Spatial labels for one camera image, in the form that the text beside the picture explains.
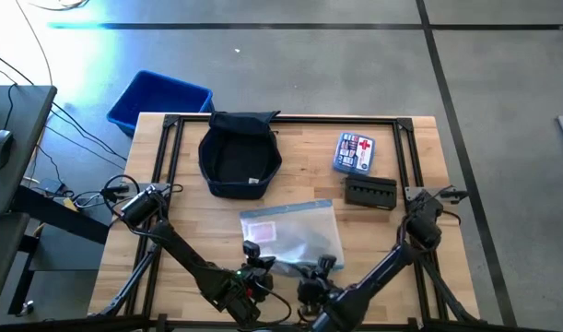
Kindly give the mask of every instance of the wooden table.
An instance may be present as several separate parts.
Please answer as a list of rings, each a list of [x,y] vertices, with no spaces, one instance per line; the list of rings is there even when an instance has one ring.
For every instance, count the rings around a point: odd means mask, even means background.
[[[125,170],[125,173],[138,182],[150,182],[163,118],[164,114],[140,114]],[[425,186],[447,186],[449,178],[435,119],[414,117],[413,123]],[[278,148],[283,164],[264,197],[253,201],[223,199],[209,193],[199,170],[197,154],[197,147],[207,129],[207,123],[203,122],[186,122],[184,125],[175,177],[175,183],[182,184],[184,191],[173,196],[170,206],[170,222],[205,260],[213,261],[220,267],[240,267],[244,261],[239,219],[241,211],[322,198],[333,199],[345,253],[346,268],[332,275],[337,285],[345,287],[359,281],[392,248],[396,227],[404,215],[404,201],[391,127],[375,124],[272,124],[272,129],[278,131]],[[384,211],[345,204],[342,186],[345,175],[332,168],[336,140],[343,131],[375,138],[375,159],[370,176],[398,180],[400,192],[395,210]],[[170,160],[171,145],[172,142],[169,142],[165,160]],[[413,173],[405,141],[404,146],[412,183]],[[161,182],[165,181],[167,171],[168,165],[165,165]],[[451,217],[443,216],[439,218],[439,225],[442,229],[442,241],[438,249],[441,274],[467,311],[478,316],[458,223]],[[90,312],[98,312],[105,307],[128,279],[137,244],[137,236],[130,233],[122,223],[113,226],[105,246],[89,306]],[[430,311],[436,316],[434,290],[428,277],[426,280]],[[295,310],[299,308],[296,292],[298,280],[275,275],[274,281],[275,291],[292,303],[294,314],[291,320],[297,321]],[[141,313],[146,284],[146,279],[143,279],[138,290],[136,313]],[[286,312],[285,306],[273,297],[259,306],[263,312],[261,320],[264,321],[280,318]],[[199,295],[194,278],[164,252],[160,260],[152,310],[153,317],[158,314],[167,314],[169,320],[232,321],[226,312],[217,312]],[[405,324],[408,317],[419,316],[414,269],[407,267],[372,300],[365,323]]]

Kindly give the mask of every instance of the gray floor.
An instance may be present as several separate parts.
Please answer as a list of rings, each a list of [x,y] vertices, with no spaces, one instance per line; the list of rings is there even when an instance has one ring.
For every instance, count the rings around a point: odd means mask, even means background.
[[[426,4],[435,24],[563,24],[563,0]],[[420,30],[45,26],[89,21],[417,24],[414,0],[131,0],[127,5],[91,0],[85,8],[59,13],[25,7],[51,62],[59,89],[56,100],[123,155],[129,140],[104,114],[135,73],[149,69],[211,88],[220,111],[434,115],[452,183],[463,186]],[[43,59],[14,2],[0,5],[0,18],[5,18],[0,20],[0,54],[28,77],[46,83]],[[554,120],[563,114],[563,31],[435,31],[435,39],[519,325],[563,330],[563,136]],[[57,118],[50,127],[102,152]],[[77,192],[99,188],[121,171],[52,132],[42,146]],[[35,177],[53,177],[52,165],[41,160]],[[469,202],[461,204],[480,313],[499,323],[471,211]],[[7,282],[1,308],[16,276]],[[83,316],[95,276],[94,271],[36,274],[46,281],[34,285],[38,313],[27,319]],[[67,291],[52,292],[56,284]],[[0,324],[17,321],[4,312],[0,310]]]

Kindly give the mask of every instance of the ziplock bag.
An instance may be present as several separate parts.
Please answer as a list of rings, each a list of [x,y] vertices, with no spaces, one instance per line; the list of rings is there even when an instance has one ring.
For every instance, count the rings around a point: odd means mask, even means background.
[[[244,240],[273,255],[274,271],[296,275],[292,266],[315,267],[321,255],[334,255],[334,269],[345,265],[333,201],[330,199],[240,213]]]

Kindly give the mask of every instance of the black metal frame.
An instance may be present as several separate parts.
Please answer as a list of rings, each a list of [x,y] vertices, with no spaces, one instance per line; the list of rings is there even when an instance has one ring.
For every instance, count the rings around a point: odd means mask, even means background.
[[[182,130],[185,122],[207,122],[209,120],[208,114],[167,114],[162,126],[162,133],[160,135],[160,141],[158,143],[157,157],[154,167],[154,172],[152,175],[152,182],[158,182],[160,178],[160,172],[162,170],[162,165],[164,161],[164,154],[166,150],[167,141],[169,138],[170,129],[173,126],[177,127],[174,144],[172,146],[172,155],[170,159],[170,167],[168,173],[168,183],[174,184],[175,170],[177,167],[179,152],[181,149],[182,142]],[[423,186],[422,173],[420,169],[420,160],[418,158],[418,151],[416,148],[416,138],[414,134],[414,126],[411,118],[377,118],[377,117],[348,117],[348,116],[277,116],[273,119],[274,124],[332,124],[332,125],[388,125],[393,130],[393,139],[395,144],[396,156],[398,160],[398,168],[400,172],[400,182],[402,185],[402,195],[404,195],[404,187],[410,185],[408,179],[408,171],[406,168],[404,144],[402,139],[402,130],[406,133],[406,139],[408,141],[408,147],[410,149],[410,158],[412,161],[412,172],[415,177],[416,186]],[[408,202],[405,201],[405,209],[408,210]],[[143,227],[147,230],[150,227],[152,220],[147,220]],[[137,266],[140,259],[144,256],[147,247],[147,239],[140,238],[138,242],[138,247],[136,250],[135,266]],[[150,317],[152,311],[152,302],[154,300],[154,292],[156,289],[156,280],[158,277],[158,266],[160,260],[160,248],[158,248],[158,254],[155,260],[152,262],[152,266],[149,271],[147,290],[144,297],[144,305],[142,309],[142,316]],[[439,263],[436,253],[428,257],[429,262],[435,265],[436,269],[439,269]],[[414,271],[416,278],[416,287],[418,290],[418,303],[420,306],[420,312],[423,321],[430,319],[430,310],[428,307],[428,295],[427,286],[425,284],[425,276],[423,267],[414,263]],[[437,294],[437,307],[439,311],[440,320],[448,320],[447,308],[445,306],[445,301],[442,299],[440,294],[435,290]],[[124,314],[129,315],[134,312],[134,303],[137,296],[137,285],[132,289],[132,294],[128,299]],[[194,327],[194,328],[235,328],[236,325],[233,322],[196,322],[196,321],[166,321],[166,327]],[[411,330],[411,325],[363,325],[360,327],[361,330],[401,330],[409,331]]]

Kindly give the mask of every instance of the blue plastic bin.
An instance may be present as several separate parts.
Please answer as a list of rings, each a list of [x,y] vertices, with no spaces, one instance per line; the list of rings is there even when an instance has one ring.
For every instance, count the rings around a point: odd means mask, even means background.
[[[141,112],[211,113],[212,96],[210,89],[141,70],[107,113],[107,120],[131,137]]]

